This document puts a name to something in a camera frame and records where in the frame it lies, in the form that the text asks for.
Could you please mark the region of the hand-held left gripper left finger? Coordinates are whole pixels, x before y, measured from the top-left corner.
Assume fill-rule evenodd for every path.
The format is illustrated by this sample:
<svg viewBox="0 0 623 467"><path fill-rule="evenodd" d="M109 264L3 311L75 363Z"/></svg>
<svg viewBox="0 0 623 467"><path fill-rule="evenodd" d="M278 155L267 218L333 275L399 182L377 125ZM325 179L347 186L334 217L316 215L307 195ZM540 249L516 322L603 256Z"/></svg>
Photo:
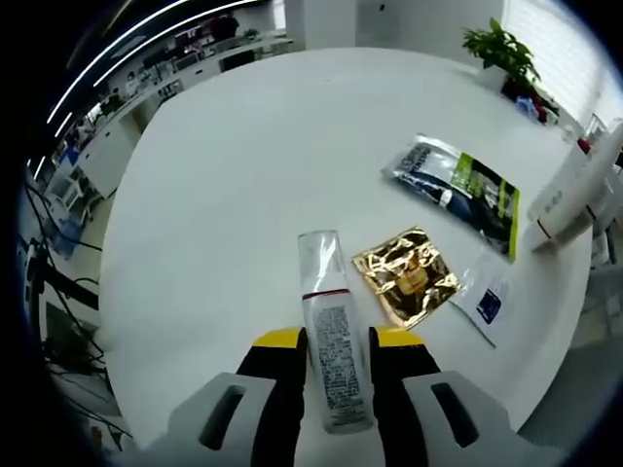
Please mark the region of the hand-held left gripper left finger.
<svg viewBox="0 0 623 467"><path fill-rule="evenodd" d="M221 373L176 408L169 466L291 466L304 415L308 339L302 327L270 331L238 369Z"/></svg>

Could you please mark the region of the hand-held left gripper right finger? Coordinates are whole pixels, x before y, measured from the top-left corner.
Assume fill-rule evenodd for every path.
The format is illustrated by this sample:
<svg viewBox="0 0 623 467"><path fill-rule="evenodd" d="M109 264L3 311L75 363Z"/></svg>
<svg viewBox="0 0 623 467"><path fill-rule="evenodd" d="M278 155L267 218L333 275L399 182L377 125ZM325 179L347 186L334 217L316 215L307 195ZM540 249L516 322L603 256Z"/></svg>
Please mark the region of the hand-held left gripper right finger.
<svg viewBox="0 0 623 467"><path fill-rule="evenodd" d="M515 432L506 409L461 374L443 372L423 340L369 329L373 410L387 466L501 466Z"/></svg>

